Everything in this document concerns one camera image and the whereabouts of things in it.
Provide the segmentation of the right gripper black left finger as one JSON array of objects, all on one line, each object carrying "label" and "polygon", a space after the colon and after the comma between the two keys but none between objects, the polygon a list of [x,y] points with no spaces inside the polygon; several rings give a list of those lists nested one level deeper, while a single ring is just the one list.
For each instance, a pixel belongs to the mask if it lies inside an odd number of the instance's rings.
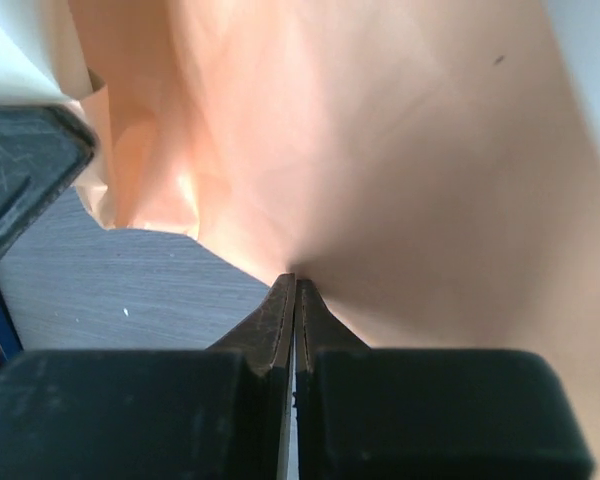
[{"label": "right gripper black left finger", "polygon": [[203,350],[41,350],[0,372],[0,479],[283,479],[296,280]]}]

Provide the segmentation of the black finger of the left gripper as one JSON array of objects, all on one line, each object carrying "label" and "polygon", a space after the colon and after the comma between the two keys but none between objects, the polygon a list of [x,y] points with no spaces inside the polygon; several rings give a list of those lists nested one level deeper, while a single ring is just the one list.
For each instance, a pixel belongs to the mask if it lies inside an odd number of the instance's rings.
[{"label": "black finger of the left gripper", "polygon": [[0,259],[96,153],[96,135],[61,106],[0,106]]}]

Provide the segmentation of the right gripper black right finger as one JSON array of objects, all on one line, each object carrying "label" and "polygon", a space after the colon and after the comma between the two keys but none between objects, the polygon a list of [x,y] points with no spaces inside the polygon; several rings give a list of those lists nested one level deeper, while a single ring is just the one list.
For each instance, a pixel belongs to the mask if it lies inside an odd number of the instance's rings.
[{"label": "right gripper black right finger", "polygon": [[303,479],[589,479],[562,383],[510,349],[372,348],[296,285]]}]

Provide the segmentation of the kraft wrapping paper sheet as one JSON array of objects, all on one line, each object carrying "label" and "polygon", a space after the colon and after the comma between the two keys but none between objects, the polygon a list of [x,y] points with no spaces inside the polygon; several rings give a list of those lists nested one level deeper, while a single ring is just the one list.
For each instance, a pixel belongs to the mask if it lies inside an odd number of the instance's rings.
[{"label": "kraft wrapping paper sheet", "polygon": [[538,1],[74,1],[106,228],[291,271],[378,345],[544,355],[600,442],[600,153]]}]

